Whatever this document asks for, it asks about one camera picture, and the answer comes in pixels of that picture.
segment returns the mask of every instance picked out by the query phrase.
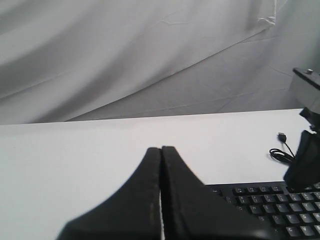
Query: white tabletop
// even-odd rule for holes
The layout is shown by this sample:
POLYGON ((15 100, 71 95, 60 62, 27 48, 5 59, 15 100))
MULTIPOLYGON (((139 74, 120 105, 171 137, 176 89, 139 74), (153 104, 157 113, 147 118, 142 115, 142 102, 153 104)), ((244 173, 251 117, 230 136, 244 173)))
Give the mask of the white tabletop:
POLYGON ((175 146, 205 184, 281 181, 277 133, 297 150, 300 110, 0 126, 0 239, 53 240, 112 195, 148 147, 175 146))

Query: keyboard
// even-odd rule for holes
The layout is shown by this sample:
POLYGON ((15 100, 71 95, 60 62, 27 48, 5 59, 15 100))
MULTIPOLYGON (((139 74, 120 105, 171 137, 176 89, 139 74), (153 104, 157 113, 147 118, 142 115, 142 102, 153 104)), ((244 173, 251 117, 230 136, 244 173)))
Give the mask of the keyboard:
POLYGON ((320 239, 320 183, 295 191, 283 181, 208 185, 213 192, 271 225, 281 239, 320 239))

